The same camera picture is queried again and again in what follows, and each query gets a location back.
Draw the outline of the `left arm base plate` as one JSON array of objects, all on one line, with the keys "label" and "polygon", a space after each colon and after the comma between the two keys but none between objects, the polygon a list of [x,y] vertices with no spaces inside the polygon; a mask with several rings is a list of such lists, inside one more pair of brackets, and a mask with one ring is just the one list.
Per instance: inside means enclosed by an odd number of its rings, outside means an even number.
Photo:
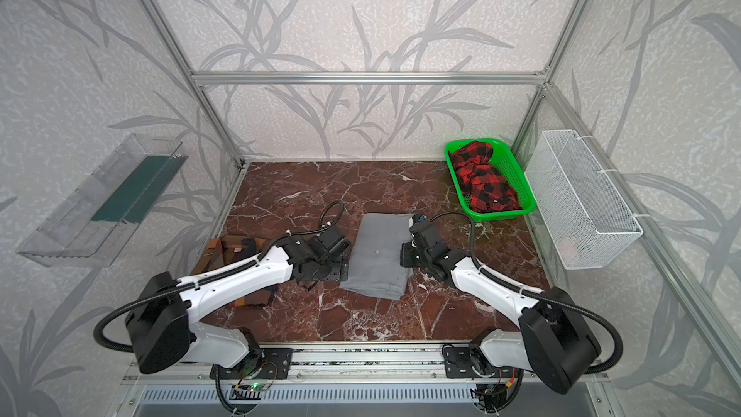
[{"label": "left arm base plate", "polygon": [[284,380],[288,377],[293,349],[290,347],[268,347],[259,353],[249,353],[231,374],[243,380]]}]

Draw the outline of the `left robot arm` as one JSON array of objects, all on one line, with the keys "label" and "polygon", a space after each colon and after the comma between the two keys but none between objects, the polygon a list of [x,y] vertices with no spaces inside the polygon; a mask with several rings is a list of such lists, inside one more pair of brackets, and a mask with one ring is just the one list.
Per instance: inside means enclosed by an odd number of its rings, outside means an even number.
[{"label": "left robot arm", "polygon": [[154,276],[132,309],[125,326],[139,371],[155,374],[180,362],[206,363],[248,375],[260,368],[264,354],[247,330],[203,322],[213,311],[251,293],[287,281],[339,281],[347,276],[350,241],[332,228],[309,237],[287,236],[266,253],[176,280],[168,272]]}]

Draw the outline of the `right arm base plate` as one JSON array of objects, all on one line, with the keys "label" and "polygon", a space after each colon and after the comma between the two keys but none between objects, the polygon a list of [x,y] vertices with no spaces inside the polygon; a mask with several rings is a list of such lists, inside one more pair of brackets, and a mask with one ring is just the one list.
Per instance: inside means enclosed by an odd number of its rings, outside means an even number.
[{"label": "right arm base plate", "polygon": [[441,348],[447,378],[512,378],[513,368],[491,364],[478,347],[444,344]]}]

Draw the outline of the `grey long sleeve shirt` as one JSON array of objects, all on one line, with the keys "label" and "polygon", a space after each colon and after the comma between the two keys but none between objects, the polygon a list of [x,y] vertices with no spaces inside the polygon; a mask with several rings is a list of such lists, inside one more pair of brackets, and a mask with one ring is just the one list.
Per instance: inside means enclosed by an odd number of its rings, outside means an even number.
[{"label": "grey long sleeve shirt", "polygon": [[401,265],[401,249],[409,243],[411,214],[365,214],[349,258],[343,290],[399,301],[411,268]]}]

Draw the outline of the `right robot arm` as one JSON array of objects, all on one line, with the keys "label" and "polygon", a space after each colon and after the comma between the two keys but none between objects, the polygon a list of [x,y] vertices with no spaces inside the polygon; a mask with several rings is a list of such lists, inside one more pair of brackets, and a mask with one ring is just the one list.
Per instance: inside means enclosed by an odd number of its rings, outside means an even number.
[{"label": "right robot arm", "polygon": [[419,234],[401,245],[401,264],[476,297],[517,326],[517,332],[492,330],[474,341],[486,366],[532,372],[563,395],[602,353],[585,315],[569,307],[572,299],[561,289],[533,289]]}]

